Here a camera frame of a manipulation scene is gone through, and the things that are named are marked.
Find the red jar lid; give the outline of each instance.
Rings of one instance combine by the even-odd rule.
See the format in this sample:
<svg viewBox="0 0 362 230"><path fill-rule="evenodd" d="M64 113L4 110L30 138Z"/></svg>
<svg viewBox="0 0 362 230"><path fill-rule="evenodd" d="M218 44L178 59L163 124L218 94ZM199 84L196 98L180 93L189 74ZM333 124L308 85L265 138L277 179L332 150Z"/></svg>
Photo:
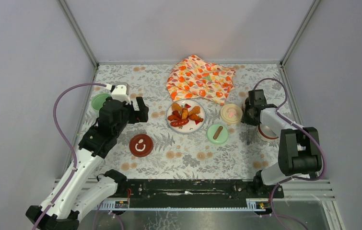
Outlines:
<svg viewBox="0 0 362 230"><path fill-rule="evenodd" d="M145 157L152 151L154 144L146 134L135 135L128 145L130 152L136 157Z"/></svg>

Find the leaf pattern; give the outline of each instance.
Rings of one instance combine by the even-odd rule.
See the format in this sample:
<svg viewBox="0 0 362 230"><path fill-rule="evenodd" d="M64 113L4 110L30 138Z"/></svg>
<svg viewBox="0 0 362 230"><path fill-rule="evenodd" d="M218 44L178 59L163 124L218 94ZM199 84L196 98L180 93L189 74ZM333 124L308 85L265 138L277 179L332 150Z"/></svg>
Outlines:
<svg viewBox="0 0 362 230"><path fill-rule="evenodd" d="M229 93L226 104L242 105L247 92L262 78L280 79L275 64L237 65L239 68L236 68L236 65L223 66L236 69L233 76L235 90ZM258 170L277 162L278 139L265 142L257 136L255 127L244 124L227 126L219 118L222 106L207 99L193 99L200 103L206 112L206 120L200 130L189 135L172 131L167 125L165 114L172 103L166 83L173 67L174 65L99 66L95 82L127 82L130 85L131 99L135 101L135 97L142 96L150 111L148 123L126 126L117 139L116 146L106 156L105 161L96 167L94 176L115 169L128 178L252 179ZM284 92L275 82L264 81L259 88L264 90L269 103L278 105L284 101ZM93 87L91 97L103 92L106 91L102 87ZM280 111L293 119L288 104ZM96 117L89 104L77 135L77 143L95 122ZM206 130L212 124L224 124L227 127L229 139L225 144L213 145L206 138ZM136 158L130 153L128 144L133 136L141 133L153 139L154 148L150 155Z"/></svg>

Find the plate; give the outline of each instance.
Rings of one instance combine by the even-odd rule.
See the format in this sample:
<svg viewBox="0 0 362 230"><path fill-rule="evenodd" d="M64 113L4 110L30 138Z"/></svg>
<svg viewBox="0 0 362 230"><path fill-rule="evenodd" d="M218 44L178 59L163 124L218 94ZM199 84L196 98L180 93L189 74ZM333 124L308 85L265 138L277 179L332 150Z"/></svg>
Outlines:
<svg viewBox="0 0 362 230"><path fill-rule="evenodd" d="M191 110L191 109L192 109L193 107L195 107L195 106L199 106L199 107L200 107L200 113L197 114L197 115L198 115L199 117L203 118L203 122L200 122L200 123L198 123L198 124L196 125L196 124L195 124L195 121L189 120L188 124L186 124L186 125L184 125L184 126L172 127L172 126L170 125L171 121L169 121L169 120L167 119L167 117L168 117L169 115L171 115L171 114L172 114L172 111L173 111L172 108L171 108L171 106L169 106L169 108L168 108L168 110L167 110L167 116L165 117L165 119L166 119L166 121L167 121L167 123L168 123L168 126L169 126L171 129L173 129L174 131L176 131L176 132L178 132L178 133L184 133L184 134L193 133L193 132L199 130L199 129L203 126L203 124L206 122L205 110L203 109L203 107L202 107L199 103L197 103L197 102L195 102L195 101L193 101L193 100L179 100L179 101L177 101L176 103L178 103L178 105L180 105L180 106L182 106L182 107L185 107L185 104L190 105L191 107L190 107L188 110Z"/></svg>

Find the orange floral napkin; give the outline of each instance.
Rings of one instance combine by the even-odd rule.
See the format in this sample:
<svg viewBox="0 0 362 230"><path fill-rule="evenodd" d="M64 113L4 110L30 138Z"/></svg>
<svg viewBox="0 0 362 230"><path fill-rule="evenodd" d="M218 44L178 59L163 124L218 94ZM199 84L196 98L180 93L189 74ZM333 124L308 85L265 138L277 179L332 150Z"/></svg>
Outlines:
<svg viewBox="0 0 362 230"><path fill-rule="evenodd" d="M224 105L236 70L191 55L174 66L167 81L173 101L203 97Z"/></svg>

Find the gray wall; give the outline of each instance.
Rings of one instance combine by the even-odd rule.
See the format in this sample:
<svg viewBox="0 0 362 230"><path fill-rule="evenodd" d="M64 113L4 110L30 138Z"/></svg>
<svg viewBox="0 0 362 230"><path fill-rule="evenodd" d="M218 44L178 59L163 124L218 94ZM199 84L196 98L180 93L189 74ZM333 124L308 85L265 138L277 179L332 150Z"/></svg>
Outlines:
<svg viewBox="0 0 362 230"><path fill-rule="evenodd" d="M305 125L319 130L340 212L362 229L362 0L322 1L287 64Z"/></svg>
<svg viewBox="0 0 362 230"><path fill-rule="evenodd" d="M50 193L68 156L53 103L67 87L90 82L92 72L57 1L0 0L0 230L31 229L25 211ZM85 92L59 106L69 139Z"/></svg>
<svg viewBox="0 0 362 230"><path fill-rule="evenodd" d="M68 0L100 62L280 60L312 0Z"/></svg>

